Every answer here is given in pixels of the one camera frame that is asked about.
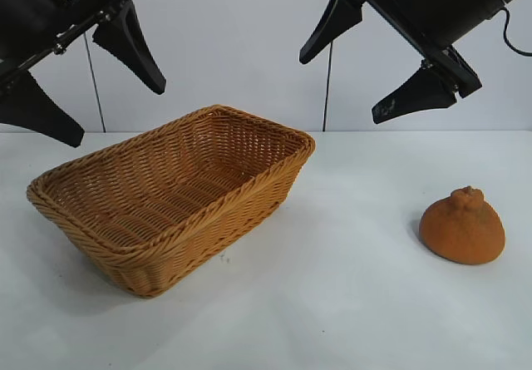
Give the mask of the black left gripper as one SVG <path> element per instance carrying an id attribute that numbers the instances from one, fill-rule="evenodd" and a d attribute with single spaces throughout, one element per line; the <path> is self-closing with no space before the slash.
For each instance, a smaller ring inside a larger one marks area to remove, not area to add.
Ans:
<path id="1" fill-rule="evenodd" d="M 1 0 L 1 123 L 71 147 L 81 144 L 81 125 L 26 71 L 52 53 L 63 53 L 97 23 L 93 42 L 163 94 L 166 79 L 146 44 L 135 5 L 127 1 Z"/>

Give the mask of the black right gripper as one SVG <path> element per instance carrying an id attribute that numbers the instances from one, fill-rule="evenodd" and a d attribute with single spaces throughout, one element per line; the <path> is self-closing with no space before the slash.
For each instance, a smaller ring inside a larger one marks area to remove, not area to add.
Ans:
<path id="1" fill-rule="evenodd" d="M 431 69 L 420 68 L 372 108 L 373 122 L 381 124 L 418 111 L 446 109 L 456 103 L 451 88 L 467 97 L 481 87 L 479 77 L 454 49 L 454 43 L 511 1 L 329 0 L 318 25 L 300 49 L 299 61 L 308 64 L 335 38 L 360 23 L 366 2 L 444 78 Z"/>

